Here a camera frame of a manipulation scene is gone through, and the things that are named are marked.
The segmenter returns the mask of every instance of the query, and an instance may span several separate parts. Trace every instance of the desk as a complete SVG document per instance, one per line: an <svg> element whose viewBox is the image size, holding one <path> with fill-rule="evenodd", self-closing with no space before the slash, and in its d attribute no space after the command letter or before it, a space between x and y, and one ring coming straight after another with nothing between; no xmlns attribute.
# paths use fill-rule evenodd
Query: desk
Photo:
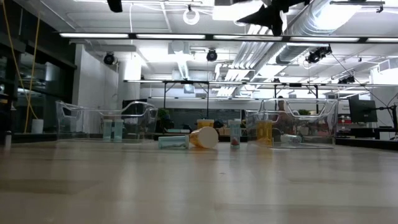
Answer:
<svg viewBox="0 0 398 224"><path fill-rule="evenodd" d="M380 139L380 133L395 133L394 128L351 128L351 134L356 138Z"/></svg>

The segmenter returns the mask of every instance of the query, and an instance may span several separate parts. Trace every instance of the yellow container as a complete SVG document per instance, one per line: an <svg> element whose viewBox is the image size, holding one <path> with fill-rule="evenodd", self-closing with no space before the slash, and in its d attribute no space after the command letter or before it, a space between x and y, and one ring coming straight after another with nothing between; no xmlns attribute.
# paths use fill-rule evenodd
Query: yellow container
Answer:
<svg viewBox="0 0 398 224"><path fill-rule="evenodd" d="M256 123L257 141L272 145L272 121L258 121Z"/></svg>
<svg viewBox="0 0 398 224"><path fill-rule="evenodd" d="M189 141L195 146L211 149L218 143L218 133L214 128L204 127L193 131L189 135Z"/></svg>
<svg viewBox="0 0 398 224"><path fill-rule="evenodd" d="M199 119L199 120L197 120L197 123L198 123L198 129L201 129L203 127L213 127L214 120L213 119Z"/></svg>

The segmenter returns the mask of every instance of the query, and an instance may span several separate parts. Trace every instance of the monitor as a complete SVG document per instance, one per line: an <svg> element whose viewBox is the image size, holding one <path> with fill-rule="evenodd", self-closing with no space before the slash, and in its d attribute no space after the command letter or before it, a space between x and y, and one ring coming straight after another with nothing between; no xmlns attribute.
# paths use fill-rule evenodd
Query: monitor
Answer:
<svg viewBox="0 0 398 224"><path fill-rule="evenodd" d="M377 122L376 103L374 100L349 100L351 121Z"/></svg>

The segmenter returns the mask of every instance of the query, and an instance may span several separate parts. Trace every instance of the ceiling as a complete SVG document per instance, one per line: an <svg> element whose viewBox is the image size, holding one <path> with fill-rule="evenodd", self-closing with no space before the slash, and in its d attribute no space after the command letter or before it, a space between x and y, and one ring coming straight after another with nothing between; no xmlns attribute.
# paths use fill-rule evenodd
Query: ceiling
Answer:
<svg viewBox="0 0 398 224"><path fill-rule="evenodd" d="M15 0L27 10L35 13L39 10L43 20L63 32L172 32L172 33L207 33L207 34L245 34L249 26L237 26L233 21L214 21L211 1L208 6L198 8L200 20L191 26L184 22L183 13L186 6L165 5L163 12L161 5L123 4L124 12L112 13L107 4L100 2L76 2L74 0ZM291 8L287 20L298 14L302 5ZM377 7L363 7L346 24L335 30L333 35L398 35L398 26L392 22L398 21L398 7L385 7L384 12L376 13ZM151 75L171 73L177 70L176 61L167 55L170 41L135 40L101 40L90 45L130 45L134 44L147 61L142 73L146 78ZM195 56L188 61L190 70L214 71L217 63L207 62L206 52L214 48L218 53L218 60L233 60L239 52L241 42L189 42L191 53ZM316 78L322 81L333 75L338 75L345 69L356 68L357 78L366 82L369 77L368 68L375 66L388 57L398 55L398 45L369 45L369 44L332 44L333 54L344 65L343 68L335 58L328 56L319 64L308 68L308 64L299 58L295 66L288 66L283 70L282 82L306 82ZM101 47L93 49L98 55L103 55ZM131 53L123 52L120 57L129 58Z"/></svg>

